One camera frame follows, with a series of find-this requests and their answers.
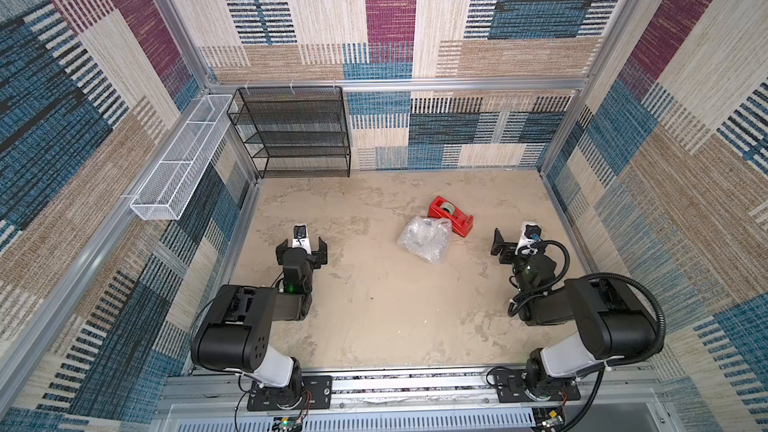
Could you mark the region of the red tape dispenser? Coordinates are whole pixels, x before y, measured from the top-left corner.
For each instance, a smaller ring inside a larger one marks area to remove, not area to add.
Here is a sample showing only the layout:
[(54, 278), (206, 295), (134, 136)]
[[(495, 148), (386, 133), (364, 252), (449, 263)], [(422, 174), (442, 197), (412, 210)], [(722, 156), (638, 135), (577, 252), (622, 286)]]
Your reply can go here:
[(464, 213), (452, 202), (437, 196), (429, 205), (428, 216), (435, 219), (448, 219), (455, 234), (465, 238), (472, 230), (474, 217)]

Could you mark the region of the clear bubble wrap sheet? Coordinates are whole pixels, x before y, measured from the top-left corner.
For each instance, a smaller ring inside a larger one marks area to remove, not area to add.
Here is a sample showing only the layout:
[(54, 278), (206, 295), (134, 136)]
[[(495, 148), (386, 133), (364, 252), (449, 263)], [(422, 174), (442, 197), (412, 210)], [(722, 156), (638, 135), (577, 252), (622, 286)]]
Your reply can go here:
[(443, 262), (453, 234), (449, 219), (413, 217), (397, 244), (431, 264)]

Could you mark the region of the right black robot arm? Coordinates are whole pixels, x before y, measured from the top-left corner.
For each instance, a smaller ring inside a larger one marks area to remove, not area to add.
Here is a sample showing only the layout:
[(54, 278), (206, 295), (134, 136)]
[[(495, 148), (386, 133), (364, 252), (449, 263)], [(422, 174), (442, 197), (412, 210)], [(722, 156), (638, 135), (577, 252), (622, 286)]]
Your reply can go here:
[(502, 403), (578, 398), (576, 381), (609, 367), (644, 362), (661, 352), (666, 317), (660, 302), (640, 282), (614, 273), (569, 279), (570, 254), (526, 223), (515, 242), (494, 233), (490, 250), (512, 269), (516, 294), (507, 314), (525, 325), (572, 322), (574, 334), (532, 351), (523, 367), (493, 367), (486, 381)]

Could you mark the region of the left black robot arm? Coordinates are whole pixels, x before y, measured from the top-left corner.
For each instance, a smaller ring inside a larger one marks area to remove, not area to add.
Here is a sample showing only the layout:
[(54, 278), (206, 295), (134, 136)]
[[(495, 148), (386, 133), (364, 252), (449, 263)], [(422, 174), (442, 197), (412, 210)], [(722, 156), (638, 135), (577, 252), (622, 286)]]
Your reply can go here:
[(328, 263), (328, 245), (305, 247), (299, 239), (276, 247), (282, 285), (225, 284), (210, 301), (190, 345), (194, 365), (250, 381), (243, 389), (250, 411), (308, 409), (312, 385), (300, 361), (270, 344), (277, 321), (304, 320), (310, 311), (313, 273)]

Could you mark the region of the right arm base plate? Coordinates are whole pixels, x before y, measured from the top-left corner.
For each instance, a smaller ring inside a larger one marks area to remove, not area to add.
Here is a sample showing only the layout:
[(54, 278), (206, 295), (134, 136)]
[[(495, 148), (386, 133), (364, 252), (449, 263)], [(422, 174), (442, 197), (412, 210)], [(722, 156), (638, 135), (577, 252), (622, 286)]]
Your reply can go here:
[(496, 366), (485, 375), (500, 403), (533, 403), (579, 400), (581, 392), (574, 379), (536, 377), (523, 368)]

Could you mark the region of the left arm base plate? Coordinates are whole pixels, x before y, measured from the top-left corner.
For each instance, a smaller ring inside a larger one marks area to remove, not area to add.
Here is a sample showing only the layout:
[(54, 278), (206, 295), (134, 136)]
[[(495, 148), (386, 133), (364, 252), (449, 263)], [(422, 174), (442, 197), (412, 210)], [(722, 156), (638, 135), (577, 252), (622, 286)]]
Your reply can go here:
[(330, 375), (303, 376), (288, 386), (268, 387), (253, 381), (247, 396), (249, 412), (296, 411), (330, 408), (333, 378)]

